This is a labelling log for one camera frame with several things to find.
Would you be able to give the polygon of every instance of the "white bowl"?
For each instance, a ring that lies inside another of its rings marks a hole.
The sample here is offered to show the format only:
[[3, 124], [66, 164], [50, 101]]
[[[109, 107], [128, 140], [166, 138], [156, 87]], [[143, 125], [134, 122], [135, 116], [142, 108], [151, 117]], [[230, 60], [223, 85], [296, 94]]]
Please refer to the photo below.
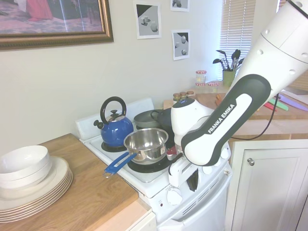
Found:
[[51, 167], [52, 167], [52, 161], [49, 161], [43, 168], [41, 168], [39, 171], [33, 173], [30, 176], [21, 178], [19, 180], [0, 181], [0, 188], [20, 189], [38, 184], [47, 176]]
[[28, 146], [0, 156], [0, 180], [18, 180], [39, 171], [49, 162], [48, 149]]

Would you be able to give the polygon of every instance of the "white wall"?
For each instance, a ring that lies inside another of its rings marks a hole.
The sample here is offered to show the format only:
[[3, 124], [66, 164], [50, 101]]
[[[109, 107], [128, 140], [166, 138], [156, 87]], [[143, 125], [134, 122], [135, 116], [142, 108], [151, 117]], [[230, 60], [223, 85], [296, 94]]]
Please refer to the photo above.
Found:
[[[132, 0], [109, 0], [114, 43], [0, 52], [0, 154], [75, 133], [74, 121], [105, 99], [152, 97], [156, 107], [194, 84], [195, 70], [216, 78], [220, 0], [192, 0], [191, 11], [162, 3], [162, 38], [136, 39]], [[172, 59], [172, 29], [191, 30], [191, 58]]]

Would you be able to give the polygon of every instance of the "oven door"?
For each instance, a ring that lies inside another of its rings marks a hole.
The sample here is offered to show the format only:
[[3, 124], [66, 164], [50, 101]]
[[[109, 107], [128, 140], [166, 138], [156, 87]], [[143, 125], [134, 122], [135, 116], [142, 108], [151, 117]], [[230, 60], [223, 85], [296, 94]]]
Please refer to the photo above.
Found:
[[226, 176], [216, 190], [183, 220], [170, 219], [159, 231], [223, 231], [225, 226], [227, 188], [231, 175]]

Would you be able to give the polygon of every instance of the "window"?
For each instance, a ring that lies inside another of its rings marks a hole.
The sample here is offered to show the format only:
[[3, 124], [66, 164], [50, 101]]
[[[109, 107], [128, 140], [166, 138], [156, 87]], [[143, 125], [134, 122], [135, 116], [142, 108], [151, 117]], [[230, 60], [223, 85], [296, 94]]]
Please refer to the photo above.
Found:
[[[231, 55], [236, 49], [241, 50], [241, 58], [244, 58], [250, 49], [255, 6], [256, 0], [224, 0], [220, 50], [226, 52], [229, 62], [232, 62]], [[218, 80], [222, 80], [222, 67], [219, 68]]]
[[[279, 1], [279, 8], [278, 10], [286, 3], [286, 0]], [[298, 77], [289, 87], [301, 89], [301, 90], [308, 90], [308, 71], [306, 71], [302, 76]]]

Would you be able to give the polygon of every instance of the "kettle spout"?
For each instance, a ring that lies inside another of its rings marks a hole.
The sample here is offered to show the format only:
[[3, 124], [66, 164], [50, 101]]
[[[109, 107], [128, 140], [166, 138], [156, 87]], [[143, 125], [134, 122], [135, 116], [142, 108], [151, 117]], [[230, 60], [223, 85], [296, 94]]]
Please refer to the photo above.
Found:
[[98, 120], [95, 120], [93, 125], [97, 126], [98, 129], [102, 129], [104, 127], [104, 123], [103, 122], [99, 122]]

